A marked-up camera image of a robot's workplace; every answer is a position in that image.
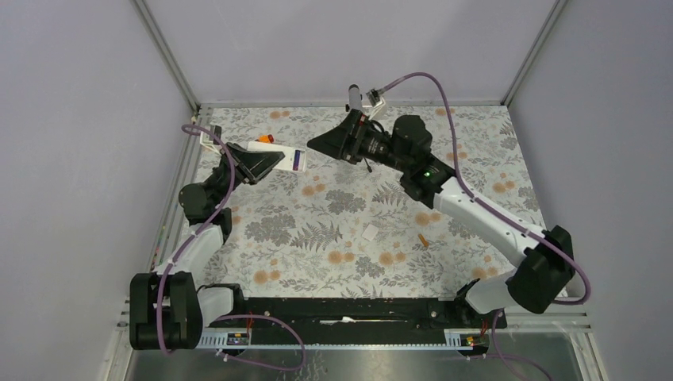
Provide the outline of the white remote battery cover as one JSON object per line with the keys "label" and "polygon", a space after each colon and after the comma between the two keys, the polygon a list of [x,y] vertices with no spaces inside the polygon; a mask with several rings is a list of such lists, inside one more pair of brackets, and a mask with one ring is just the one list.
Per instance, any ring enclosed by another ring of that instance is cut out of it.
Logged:
{"label": "white remote battery cover", "polygon": [[362,238],[366,241],[373,241],[379,232],[379,228],[375,225],[368,225],[363,231]]}

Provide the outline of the white air conditioner remote control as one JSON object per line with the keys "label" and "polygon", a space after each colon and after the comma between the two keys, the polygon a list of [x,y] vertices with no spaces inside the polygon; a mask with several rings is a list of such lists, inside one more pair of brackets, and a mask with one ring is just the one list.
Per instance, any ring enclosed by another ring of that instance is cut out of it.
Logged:
{"label": "white air conditioner remote control", "polygon": [[294,147],[289,147],[281,144],[265,144],[261,143],[259,141],[249,141],[247,144],[247,149],[250,151],[279,151],[283,152],[285,154],[285,158],[277,164],[274,169],[279,170],[279,171],[288,171],[288,172],[294,172],[294,173],[303,173],[299,171],[294,171],[293,170],[293,161],[294,161],[294,152],[296,150],[302,150],[306,153],[305,159],[306,159],[306,166],[305,170],[307,169],[307,151],[304,148],[294,148]]}

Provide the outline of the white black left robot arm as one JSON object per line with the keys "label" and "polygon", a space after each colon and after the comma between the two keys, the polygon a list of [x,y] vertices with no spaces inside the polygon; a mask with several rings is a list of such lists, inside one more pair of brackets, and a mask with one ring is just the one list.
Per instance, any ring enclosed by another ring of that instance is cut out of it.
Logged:
{"label": "white black left robot arm", "polygon": [[233,218],[226,207],[241,184],[254,185],[285,159],[282,151],[255,152],[228,143],[219,164],[203,181],[179,192],[179,205],[189,234],[154,271],[138,273],[130,283],[129,342],[136,350],[194,349],[203,329],[214,320],[239,325],[246,315],[244,302],[233,296],[199,296],[194,273],[225,243]]}

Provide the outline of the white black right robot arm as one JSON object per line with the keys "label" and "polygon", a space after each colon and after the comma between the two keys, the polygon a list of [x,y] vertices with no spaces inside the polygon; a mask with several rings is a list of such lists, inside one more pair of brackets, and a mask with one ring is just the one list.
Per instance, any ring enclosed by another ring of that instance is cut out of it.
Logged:
{"label": "white black right robot arm", "polygon": [[456,296],[456,319],[474,327],[486,314],[520,306],[542,314],[575,274],[571,236],[556,226],[526,224],[479,192],[467,188],[458,171],[431,152],[432,134],[417,115],[402,115],[391,132],[358,110],[350,110],[335,128],[308,141],[308,148],[357,164],[370,160],[400,171],[402,188],[414,201],[464,224],[492,244],[514,271],[476,280]]}

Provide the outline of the orange battery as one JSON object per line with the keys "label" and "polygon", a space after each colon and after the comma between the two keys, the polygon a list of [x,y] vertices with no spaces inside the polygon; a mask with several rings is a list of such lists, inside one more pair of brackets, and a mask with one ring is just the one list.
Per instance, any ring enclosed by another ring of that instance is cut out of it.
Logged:
{"label": "orange battery", "polygon": [[425,237],[422,234],[418,235],[419,240],[423,244],[424,247],[429,247],[429,242],[425,239]]}

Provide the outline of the purple battery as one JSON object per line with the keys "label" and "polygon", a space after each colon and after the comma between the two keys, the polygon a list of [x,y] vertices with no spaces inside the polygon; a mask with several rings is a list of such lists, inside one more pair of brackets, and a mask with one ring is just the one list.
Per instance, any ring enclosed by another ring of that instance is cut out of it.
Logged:
{"label": "purple battery", "polygon": [[304,172],[306,166],[306,153],[302,150],[296,150],[294,152],[294,161],[293,161],[293,170]]}

